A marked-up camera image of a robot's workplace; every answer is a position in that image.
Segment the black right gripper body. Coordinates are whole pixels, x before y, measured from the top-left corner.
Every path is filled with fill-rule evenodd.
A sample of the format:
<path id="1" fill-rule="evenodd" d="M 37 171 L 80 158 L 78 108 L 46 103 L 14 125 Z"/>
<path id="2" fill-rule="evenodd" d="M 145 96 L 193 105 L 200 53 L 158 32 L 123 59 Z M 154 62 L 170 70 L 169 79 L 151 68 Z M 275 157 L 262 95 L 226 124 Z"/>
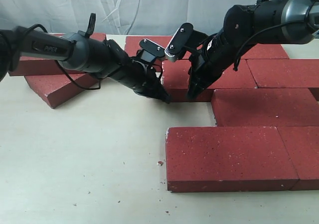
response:
<path id="1" fill-rule="evenodd" d="M 186 97 L 195 100 L 213 82 L 221 76 L 221 58 L 223 52 L 223 30 L 209 36 L 202 42 L 197 54 L 191 56 L 189 82 Z"/>

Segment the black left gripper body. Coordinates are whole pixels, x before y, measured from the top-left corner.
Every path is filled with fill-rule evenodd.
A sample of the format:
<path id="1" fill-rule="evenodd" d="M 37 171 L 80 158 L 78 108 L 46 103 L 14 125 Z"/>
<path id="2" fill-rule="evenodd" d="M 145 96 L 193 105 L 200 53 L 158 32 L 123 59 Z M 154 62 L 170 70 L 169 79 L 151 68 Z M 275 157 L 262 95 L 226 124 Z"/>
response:
<path id="1" fill-rule="evenodd" d="M 123 77 L 119 79 L 119 82 L 137 95 L 169 104 L 171 97 L 161 84 L 161 77 L 156 75 L 153 67 L 155 60 L 162 55 L 162 52 L 158 55 L 145 49 L 140 50 L 134 57 L 129 57 L 127 53 L 124 53 L 120 59 L 120 74 Z"/>

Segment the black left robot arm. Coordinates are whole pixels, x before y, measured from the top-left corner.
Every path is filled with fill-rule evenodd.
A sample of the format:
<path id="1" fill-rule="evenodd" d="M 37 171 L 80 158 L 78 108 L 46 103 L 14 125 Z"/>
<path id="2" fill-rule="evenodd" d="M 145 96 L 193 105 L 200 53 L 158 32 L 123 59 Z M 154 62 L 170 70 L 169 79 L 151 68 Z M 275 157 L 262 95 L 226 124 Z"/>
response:
<path id="1" fill-rule="evenodd" d="M 110 78 L 137 95 L 170 103 L 170 95 L 156 75 L 153 62 L 130 57 L 112 39 L 92 39 L 92 33 L 88 30 L 54 36 L 40 24 L 2 29 L 0 77 L 13 72 L 22 56 L 44 58 L 54 60 L 62 72 L 84 72 L 98 81 Z"/>

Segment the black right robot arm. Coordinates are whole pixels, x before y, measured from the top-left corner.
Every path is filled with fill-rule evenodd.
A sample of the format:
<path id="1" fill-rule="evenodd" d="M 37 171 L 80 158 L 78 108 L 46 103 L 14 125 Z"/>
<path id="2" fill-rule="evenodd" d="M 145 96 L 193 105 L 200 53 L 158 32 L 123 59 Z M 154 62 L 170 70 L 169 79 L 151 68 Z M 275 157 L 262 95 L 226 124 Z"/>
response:
<path id="1" fill-rule="evenodd" d="M 234 5 L 216 34 L 204 38 L 190 56 L 186 97 L 195 100 L 230 66 L 238 70 L 241 57 L 257 44 L 298 44 L 319 32 L 319 0 L 269 0 Z"/>

